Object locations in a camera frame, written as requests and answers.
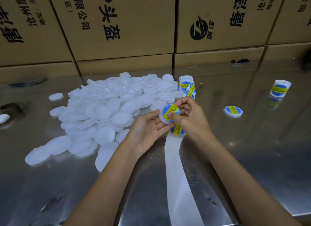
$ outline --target person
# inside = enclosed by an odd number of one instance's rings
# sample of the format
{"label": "person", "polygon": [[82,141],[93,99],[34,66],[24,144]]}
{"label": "person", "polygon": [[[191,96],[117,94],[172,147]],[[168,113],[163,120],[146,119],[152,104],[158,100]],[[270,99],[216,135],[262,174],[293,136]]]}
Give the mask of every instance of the person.
{"label": "person", "polygon": [[[245,226],[298,226],[294,217],[272,198],[217,140],[203,109],[191,98],[176,102],[180,115],[169,113],[207,155]],[[111,226],[136,161],[175,123],[166,125],[159,110],[139,116],[95,184],[64,226]]]}

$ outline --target stainless steel table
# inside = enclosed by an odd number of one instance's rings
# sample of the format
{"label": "stainless steel table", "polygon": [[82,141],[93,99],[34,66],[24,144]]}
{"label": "stainless steel table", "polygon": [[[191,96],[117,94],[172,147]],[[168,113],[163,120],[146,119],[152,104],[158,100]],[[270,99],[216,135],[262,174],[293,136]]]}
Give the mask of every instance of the stainless steel table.
{"label": "stainless steel table", "polygon": [[[311,82],[310,74],[295,66],[270,64],[276,71],[256,71],[258,63],[177,68],[194,76],[196,101],[203,107],[219,140],[292,215],[311,212]],[[169,71],[133,72],[162,75]],[[0,86],[0,105],[16,102],[24,116],[0,126],[0,225],[62,225],[90,189],[99,172],[95,153],[77,158],[68,151],[31,167],[25,156],[54,137],[64,135],[60,121],[49,115],[67,104],[67,93],[88,78],[55,78],[31,87]],[[281,102],[269,99],[275,79],[293,84]],[[65,98],[50,102],[48,96],[63,92]],[[239,119],[227,117],[225,106],[243,109]],[[166,196],[165,136],[137,162],[122,198],[116,225],[170,225]],[[209,160],[187,136],[180,157],[194,199],[205,225],[239,225],[233,204]]]}

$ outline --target roll of labels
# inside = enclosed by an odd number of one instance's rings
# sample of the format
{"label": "roll of labels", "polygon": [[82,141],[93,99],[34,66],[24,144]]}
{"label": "roll of labels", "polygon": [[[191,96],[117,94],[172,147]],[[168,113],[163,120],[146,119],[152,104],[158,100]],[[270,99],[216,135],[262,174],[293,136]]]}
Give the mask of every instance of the roll of labels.
{"label": "roll of labels", "polygon": [[[185,92],[183,97],[195,98],[196,88],[192,76],[185,75],[179,78],[179,90]],[[180,115],[176,105],[166,105],[159,115],[161,121],[166,124],[173,122],[167,116],[169,112]],[[167,134],[164,146],[169,217],[172,226],[204,226],[179,156],[180,145],[185,135],[184,130],[176,124]]]}

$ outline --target black logo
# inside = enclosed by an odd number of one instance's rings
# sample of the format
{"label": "black logo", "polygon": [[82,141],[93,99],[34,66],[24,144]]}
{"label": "black logo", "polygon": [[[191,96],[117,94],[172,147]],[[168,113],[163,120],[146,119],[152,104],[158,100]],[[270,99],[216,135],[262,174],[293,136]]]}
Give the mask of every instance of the black logo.
{"label": "black logo", "polygon": [[192,24],[190,28],[190,36],[194,40],[201,40],[203,39],[208,31],[208,25],[206,21],[202,20],[200,16],[198,16],[199,20]]}

